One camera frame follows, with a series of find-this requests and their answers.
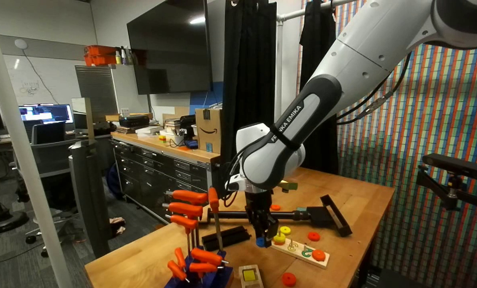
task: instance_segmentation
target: wooden workbench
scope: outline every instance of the wooden workbench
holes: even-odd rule
[[[319,198],[327,194],[348,223],[351,234],[348,238],[339,238],[332,230],[311,230],[307,225],[295,223],[287,225],[292,231],[289,238],[297,242],[308,244],[305,239],[307,233],[319,233],[319,242],[310,242],[308,246],[331,255],[327,268],[323,270],[273,249],[257,249],[254,246],[254,234],[247,228],[251,241],[225,249],[228,266],[257,265],[267,288],[283,287],[279,276],[284,271],[297,278],[297,287],[300,288],[348,287],[390,204],[393,190],[305,169],[299,169],[286,180],[297,183],[297,191],[283,194],[279,190],[275,190],[273,204],[281,206],[281,210],[319,207]],[[238,194],[231,210],[241,209],[243,194]],[[246,222],[228,222],[222,222],[222,230],[236,225],[247,226]],[[207,226],[201,230],[201,234],[214,233],[212,230],[212,226]],[[185,234],[182,228],[169,225],[86,265],[84,270],[95,288],[163,287],[171,278],[166,263],[167,260],[174,260],[174,247],[185,250]],[[228,287],[239,287],[236,270],[233,270]]]
[[[182,150],[182,148],[172,148],[163,142],[159,142],[156,137],[150,135],[122,135],[122,134],[111,134],[113,140],[124,142],[134,146],[139,146],[142,150],[151,150],[156,153],[161,153],[164,156],[198,162],[198,164],[215,164],[219,161],[219,154],[211,154],[198,150]]]

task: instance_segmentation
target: cardboard box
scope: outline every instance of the cardboard box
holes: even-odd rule
[[[196,142],[198,150],[220,154],[220,110],[196,110],[195,111],[195,127],[196,127]]]

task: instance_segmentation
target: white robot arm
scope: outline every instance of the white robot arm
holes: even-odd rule
[[[372,94],[419,44],[477,49],[477,0],[366,2],[275,126],[236,134],[239,174],[228,183],[244,183],[257,246],[268,247],[275,236],[270,194],[302,162],[302,143],[326,119]]]

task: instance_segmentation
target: light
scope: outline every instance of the light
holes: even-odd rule
[[[199,26],[199,25],[204,25],[204,17],[201,15],[201,17],[191,18],[191,20],[188,22],[188,25],[190,25],[190,26]]]
[[[17,70],[17,66],[18,66],[18,58],[15,58],[15,62],[14,62],[14,71]]]
[[[26,50],[28,49],[28,44],[22,39],[15,39],[14,41],[14,47],[18,49],[18,50]]]

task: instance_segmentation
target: box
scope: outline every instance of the box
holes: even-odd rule
[[[196,140],[198,150],[220,154],[220,110],[196,110],[195,111],[195,127],[196,127]]]
[[[84,65],[86,66],[108,66],[114,65],[114,49],[90,46],[84,49]]]

